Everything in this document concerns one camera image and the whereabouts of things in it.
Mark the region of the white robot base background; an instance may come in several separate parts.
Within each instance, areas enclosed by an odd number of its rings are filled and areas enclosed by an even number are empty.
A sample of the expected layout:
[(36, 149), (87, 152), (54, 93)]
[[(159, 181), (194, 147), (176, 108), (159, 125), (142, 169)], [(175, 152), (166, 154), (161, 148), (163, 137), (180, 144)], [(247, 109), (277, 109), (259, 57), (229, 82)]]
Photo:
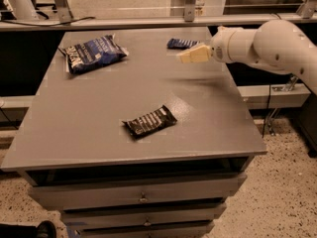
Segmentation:
[(38, 20), (38, 14), (32, 0), (6, 0), (9, 9), (17, 20)]

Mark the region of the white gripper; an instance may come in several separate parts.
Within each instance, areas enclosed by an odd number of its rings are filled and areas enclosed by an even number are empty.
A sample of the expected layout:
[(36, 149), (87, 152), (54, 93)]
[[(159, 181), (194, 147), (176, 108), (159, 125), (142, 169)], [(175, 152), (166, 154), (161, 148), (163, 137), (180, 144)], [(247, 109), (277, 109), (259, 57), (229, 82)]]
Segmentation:
[(220, 26), (210, 40), (211, 50), (209, 46), (199, 44), (178, 53), (177, 57), (182, 63), (208, 62), (212, 56), (225, 63), (253, 63), (258, 58), (253, 47), (255, 34), (253, 29)]

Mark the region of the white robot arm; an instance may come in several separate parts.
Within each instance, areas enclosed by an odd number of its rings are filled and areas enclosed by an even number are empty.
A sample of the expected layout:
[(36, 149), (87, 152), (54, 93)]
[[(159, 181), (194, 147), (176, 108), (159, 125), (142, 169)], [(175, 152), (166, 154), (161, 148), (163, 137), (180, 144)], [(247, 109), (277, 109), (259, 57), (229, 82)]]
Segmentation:
[(177, 54), (182, 63), (239, 62), (276, 74), (296, 75), (317, 94), (317, 47), (293, 23), (271, 20), (257, 29), (220, 26), (210, 44)]

